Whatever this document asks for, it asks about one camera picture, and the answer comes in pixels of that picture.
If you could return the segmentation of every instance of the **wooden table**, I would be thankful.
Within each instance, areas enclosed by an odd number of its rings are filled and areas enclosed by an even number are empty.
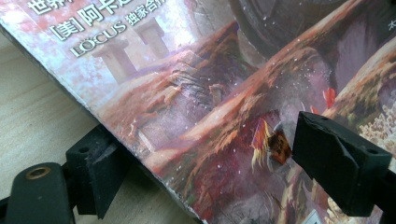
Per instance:
[[[0,35],[0,199],[34,164],[65,163],[67,149],[98,124],[72,96]],[[131,170],[103,220],[78,223],[194,223],[167,193]]]

